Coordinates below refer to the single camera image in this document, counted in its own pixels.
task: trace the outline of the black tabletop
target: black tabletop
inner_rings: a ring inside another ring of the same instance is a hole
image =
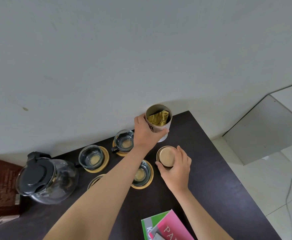
[[[0,239],[42,239],[60,216],[86,191],[89,182],[107,173],[122,157],[112,154],[112,138],[95,143],[110,153],[108,166],[100,173],[80,168],[74,193],[58,205],[43,205],[23,199],[20,218],[0,225]],[[192,114],[187,111],[173,116],[165,141],[157,143],[145,160],[154,168],[154,179],[142,190],[130,188],[117,216],[110,239],[144,239],[141,219],[173,209],[196,239],[184,212],[166,187],[155,165],[156,152],[164,146],[180,145],[192,158],[189,189],[205,210],[234,239],[280,239],[267,218],[219,154]],[[81,149],[55,158],[77,161]]]

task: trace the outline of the cup handle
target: cup handle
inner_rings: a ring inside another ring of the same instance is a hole
[[[112,150],[112,153],[116,153],[120,151],[117,147],[113,147],[111,150]]]

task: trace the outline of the white wall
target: white wall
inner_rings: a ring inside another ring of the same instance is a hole
[[[111,137],[158,102],[215,137],[290,84],[292,0],[0,0],[8,161]]]

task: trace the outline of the black teapot lid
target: black teapot lid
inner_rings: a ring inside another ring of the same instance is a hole
[[[17,188],[22,195],[31,195],[44,190],[54,173],[54,164],[49,154],[32,152],[21,172]]]

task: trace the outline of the left hand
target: left hand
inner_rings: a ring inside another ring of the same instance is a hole
[[[169,132],[168,129],[163,129],[157,133],[152,132],[145,120],[145,114],[135,117],[134,122],[134,147],[141,146],[150,151],[161,137]]]

